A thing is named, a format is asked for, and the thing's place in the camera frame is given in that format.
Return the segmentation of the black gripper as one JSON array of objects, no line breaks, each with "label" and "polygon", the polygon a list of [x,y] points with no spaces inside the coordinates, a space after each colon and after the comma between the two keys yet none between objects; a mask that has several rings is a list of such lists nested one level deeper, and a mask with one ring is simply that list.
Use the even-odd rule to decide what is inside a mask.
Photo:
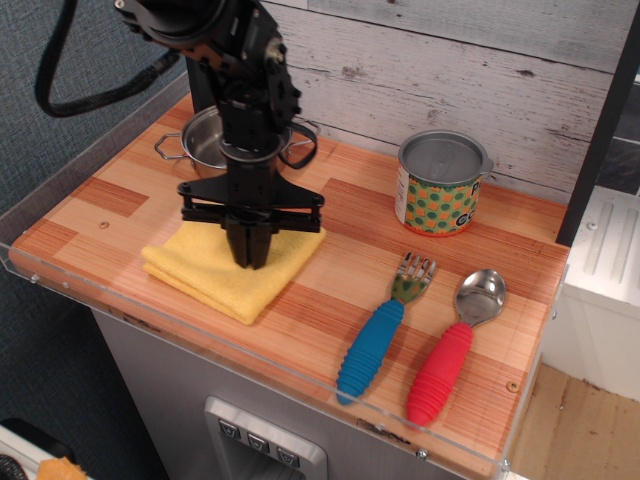
[{"label": "black gripper", "polygon": [[277,153],[261,157],[226,145],[218,151],[226,162],[224,174],[178,187],[182,218],[220,225],[239,266],[263,268],[272,235],[281,230],[320,231],[324,198],[285,180]]}]

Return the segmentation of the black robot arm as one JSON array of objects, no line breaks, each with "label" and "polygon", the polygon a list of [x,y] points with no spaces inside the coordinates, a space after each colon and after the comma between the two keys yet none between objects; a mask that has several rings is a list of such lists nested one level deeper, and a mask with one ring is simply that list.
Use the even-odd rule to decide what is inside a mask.
[{"label": "black robot arm", "polygon": [[277,22],[258,1],[118,1],[145,40],[192,60],[222,121],[225,174],[178,188],[186,221],[225,230],[235,262],[259,269],[282,230],[317,233],[324,198],[290,183],[317,152],[317,135],[294,121],[301,109]]}]

